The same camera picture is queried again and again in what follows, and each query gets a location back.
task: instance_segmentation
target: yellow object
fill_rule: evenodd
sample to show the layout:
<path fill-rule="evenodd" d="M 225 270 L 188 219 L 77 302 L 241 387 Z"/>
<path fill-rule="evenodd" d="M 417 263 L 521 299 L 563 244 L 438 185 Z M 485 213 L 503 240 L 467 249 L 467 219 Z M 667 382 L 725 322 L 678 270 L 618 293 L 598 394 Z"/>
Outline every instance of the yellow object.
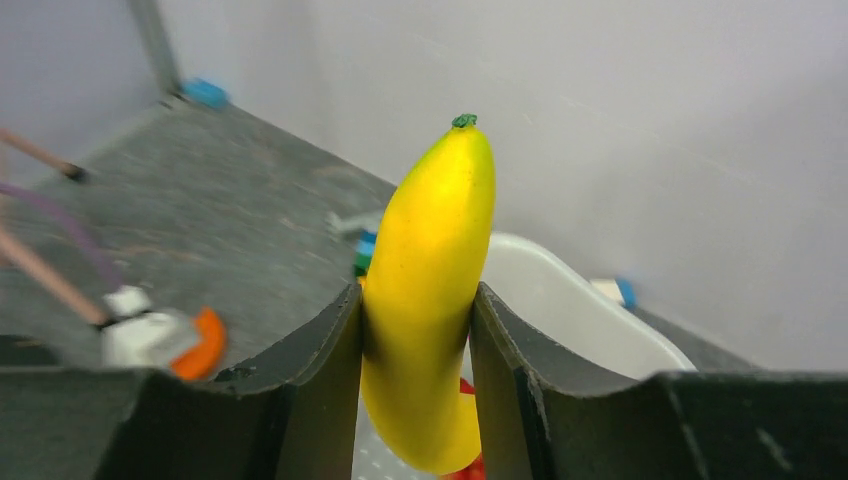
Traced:
<path fill-rule="evenodd" d="M 363 284 L 362 395 L 404 462 L 444 475 L 480 454 L 473 395 L 459 393 L 471 303 L 495 209 L 495 165 L 462 115 L 398 186 Z"/>

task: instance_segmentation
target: green stem tip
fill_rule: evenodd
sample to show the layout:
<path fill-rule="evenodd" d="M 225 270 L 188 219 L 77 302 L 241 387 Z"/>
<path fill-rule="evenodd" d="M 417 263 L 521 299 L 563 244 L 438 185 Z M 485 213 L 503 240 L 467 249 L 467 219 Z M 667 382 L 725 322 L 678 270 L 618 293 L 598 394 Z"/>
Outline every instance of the green stem tip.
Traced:
<path fill-rule="evenodd" d="M 473 113 L 463 113 L 462 115 L 454 118 L 451 125 L 456 128 L 465 128 L 468 126 L 473 127 L 474 125 L 477 125 L 477 115 L 474 115 Z"/>

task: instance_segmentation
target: orange curved object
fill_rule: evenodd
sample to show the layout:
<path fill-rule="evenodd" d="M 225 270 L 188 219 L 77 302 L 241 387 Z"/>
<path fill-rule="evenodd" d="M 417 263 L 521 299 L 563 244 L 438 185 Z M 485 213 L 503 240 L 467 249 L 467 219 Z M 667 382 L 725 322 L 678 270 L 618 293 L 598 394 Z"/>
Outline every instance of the orange curved object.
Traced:
<path fill-rule="evenodd" d="M 171 370 L 183 380 L 200 380 L 211 375 L 224 355 L 227 332 L 224 323 L 209 307 L 203 307 L 194 317 L 194 326 L 200 333 L 200 343 L 171 362 Z"/>

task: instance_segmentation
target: red object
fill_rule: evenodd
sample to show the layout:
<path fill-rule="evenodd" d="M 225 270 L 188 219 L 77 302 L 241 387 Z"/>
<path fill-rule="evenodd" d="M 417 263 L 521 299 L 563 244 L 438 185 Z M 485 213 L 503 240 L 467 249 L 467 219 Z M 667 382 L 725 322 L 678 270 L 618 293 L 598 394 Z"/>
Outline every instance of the red object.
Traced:
<path fill-rule="evenodd" d="M 474 387 L 464 378 L 459 377 L 459 393 L 466 395 L 474 395 Z M 476 460 L 471 462 L 471 465 L 462 470 L 445 475 L 443 480 L 486 480 L 486 474 L 483 470 L 483 455 L 480 454 Z"/>

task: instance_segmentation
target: blue object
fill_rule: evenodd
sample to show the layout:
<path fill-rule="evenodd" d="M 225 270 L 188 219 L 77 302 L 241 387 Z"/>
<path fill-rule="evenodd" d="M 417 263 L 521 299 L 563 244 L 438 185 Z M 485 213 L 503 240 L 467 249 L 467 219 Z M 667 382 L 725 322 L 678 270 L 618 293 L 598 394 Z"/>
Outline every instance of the blue object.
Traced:
<path fill-rule="evenodd" d="M 195 78 L 184 83 L 183 95 L 188 97 L 189 100 L 215 110 L 220 110 L 230 103 L 229 96 L 223 88 L 200 78 Z"/>
<path fill-rule="evenodd" d="M 633 308 L 636 306 L 636 293 L 633 291 L 633 285 L 623 278 L 616 278 L 615 284 L 618 285 L 618 290 L 621 292 L 621 299 L 624 302 L 624 308 Z"/>

